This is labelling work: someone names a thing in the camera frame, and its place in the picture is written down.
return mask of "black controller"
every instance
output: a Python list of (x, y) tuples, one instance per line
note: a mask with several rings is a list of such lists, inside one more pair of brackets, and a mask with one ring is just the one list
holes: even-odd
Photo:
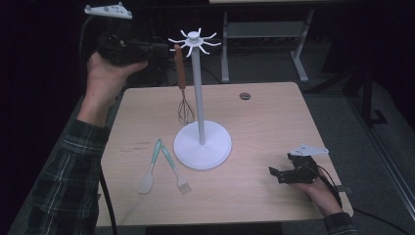
[(335, 196), (339, 205), (342, 207), (342, 200), (339, 192), (336, 190), (326, 177), (318, 173), (318, 165), (311, 156), (295, 156), (288, 154), (288, 159), (293, 163), (294, 169), (280, 171), (276, 168), (269, 167), (269, 173), (278, 178), (280, 184), (307, 183), (310, 184), (319, 177)]
[(132, 38), (132, 26), (127, 20), (110, 21), (106, 32), (98, 37), (98, 53), (117, 66), (165, 58), (168, 45), (138, 41)]

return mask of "handheld controller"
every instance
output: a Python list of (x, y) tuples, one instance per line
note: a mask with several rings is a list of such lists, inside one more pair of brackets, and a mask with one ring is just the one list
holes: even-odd
[(307, 183), (310, 184), (319, 177), (324, 184), (327, 185), (330, 192), (336, 198), (340, 207), (343, 206), (342, 200), (339, 195), (339, 191), (332, 185), (326, 177), (318, 173), (318, 165), (315, 160), (310, 156), (311, 154), (323, 154), (328, 153), (327, 149), (318, 149), (306, 145), (301, 145), (297, 150), (288, 154), (288, 159), (293, 163), (294, 169), (292, 170), (278, 170), (273, 167), (269, 167), (269, 173), (278, 178), (280, 184), (293, 184), (293, 183)]
[(122, 3), (118, 5), (91, 8), (86, 6), (89, 15), (108, 17), (108, 29), (98, 37), (98, 53), (117, 66), (126, 66), (150, 58), (165, 58), (168, 45), (163, 43), (138, 41), (133, 36), (133, 27), (128, 22), (132, 13)]

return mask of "plaid shirt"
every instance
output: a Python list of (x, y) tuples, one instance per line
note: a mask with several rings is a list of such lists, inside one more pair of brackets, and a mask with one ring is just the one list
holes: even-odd
[[(79, 120), (39, 175), (25, 234), (94, 234), (101, 158), (110, 131)], [(360, 234), (347, 213), (324, 218), (330, 235)]]
[(360, 232), (353, 225), (346, 212), (335, 213), (324, 217), (324, 224), (330, 235), (359, 235)]

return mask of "spatula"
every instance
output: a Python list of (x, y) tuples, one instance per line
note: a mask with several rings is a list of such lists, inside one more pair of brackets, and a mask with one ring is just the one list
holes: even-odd
[(185, 178), (183, 178), (179, 174), (179, 171), (177, 170), (176, 165), (174, 164), (170, 153), (168, 152), (168, 150), (165, 148), (164, 145), (161, 147), (161, 150), (164, 153), (165, 157), (168, 160), (168, 163), (170, 164), (171, 168), (173, 169), (174, 173), (177, 176), (177, 187), (179, 187), (180, 192), (182, 193), (182, 195), (185, 195), (186, 193), (190, 192), (192, 189), (190, 188), (189, 183), (187, 182), (187, 180)]
[(159, 155), (161, 147), (161, 139), (156, 143), (155, 150), (153, 152), (152, 162), (150, 163), (149, 171), (146, 173), (144, 178), (141, 180), (140, 186), (138, 187), (137, 193), (139, 194), (148, 194), (152, 191), (153, 188), (153, 168), (155, 167), (157, 156)]

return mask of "round base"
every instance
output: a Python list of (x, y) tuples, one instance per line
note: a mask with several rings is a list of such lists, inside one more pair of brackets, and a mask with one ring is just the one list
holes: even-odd
[(221, 165), (229, 156), (232, 140), (220, 124), (205, 120), (204, 145), (200, 144), (197, 121), (184, 126), (174, 139), (174, 153), (181, 163), (194, 169), (209, 169)]

